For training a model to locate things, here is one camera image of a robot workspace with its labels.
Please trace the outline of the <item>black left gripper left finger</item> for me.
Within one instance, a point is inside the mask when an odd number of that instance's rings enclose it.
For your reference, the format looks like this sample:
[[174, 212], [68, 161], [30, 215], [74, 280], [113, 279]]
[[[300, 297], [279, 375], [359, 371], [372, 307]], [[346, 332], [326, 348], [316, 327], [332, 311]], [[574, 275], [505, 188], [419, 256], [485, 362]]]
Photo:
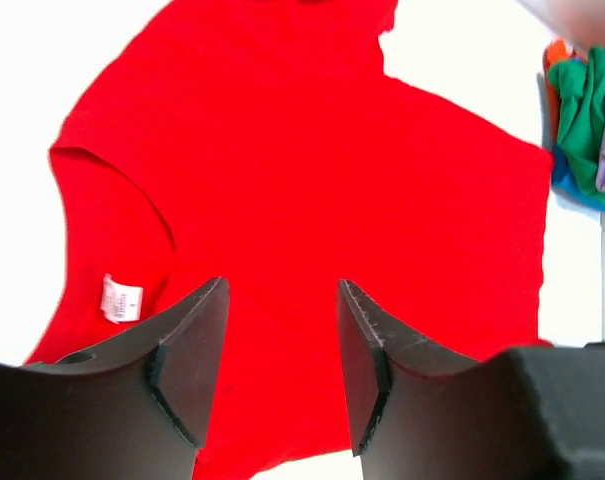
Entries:
[[52, 363], [0, 364], [0, 479], [188, 479], [207, 438], [229, 285]]

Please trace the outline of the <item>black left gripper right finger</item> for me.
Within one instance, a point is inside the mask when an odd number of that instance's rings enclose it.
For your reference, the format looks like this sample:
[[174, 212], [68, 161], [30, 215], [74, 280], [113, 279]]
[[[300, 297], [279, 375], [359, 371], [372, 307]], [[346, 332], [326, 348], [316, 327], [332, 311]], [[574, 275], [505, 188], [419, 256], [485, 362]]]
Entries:
[[353, 454], [367, 479], [605, 479], [605, 342], [482, 362], [356, 283], [337, 316]]

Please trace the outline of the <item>red t shirt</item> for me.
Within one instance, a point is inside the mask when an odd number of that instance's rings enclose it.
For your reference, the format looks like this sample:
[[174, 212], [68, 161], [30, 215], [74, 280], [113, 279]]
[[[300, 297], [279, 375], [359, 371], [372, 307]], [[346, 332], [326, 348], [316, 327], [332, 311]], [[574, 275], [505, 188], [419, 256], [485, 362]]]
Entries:
[[85, 91], [50, 150], [67, 280], [53, 362], [215, 276], [230, 312], [198, 479], [348, 448], [336, 289], [483, 360], [538, 338], [551, 157], [387, 77], [392, 1], [175, 1]]

